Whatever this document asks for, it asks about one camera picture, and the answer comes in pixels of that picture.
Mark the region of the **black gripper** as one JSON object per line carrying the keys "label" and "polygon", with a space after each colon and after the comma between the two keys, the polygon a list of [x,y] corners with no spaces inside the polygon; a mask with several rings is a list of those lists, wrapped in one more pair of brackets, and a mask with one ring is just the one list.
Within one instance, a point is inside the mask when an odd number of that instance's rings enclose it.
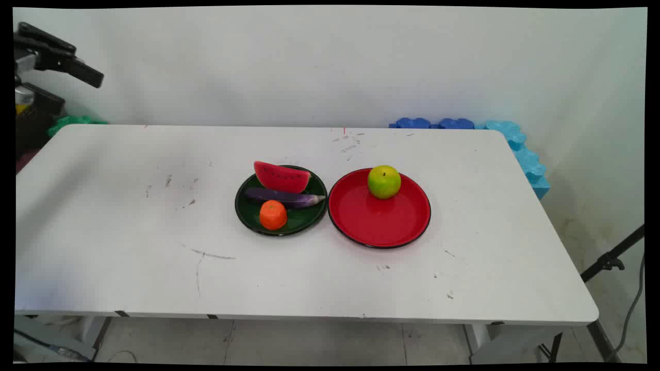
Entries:
{"label": "black gripper", "polygon": [[15,73],[56,70],[99,89],[104,73],[85,64],[76,56],[58,56],[58,50],[75,54],[76,47],[30,23],[18,23],[14,38]]}

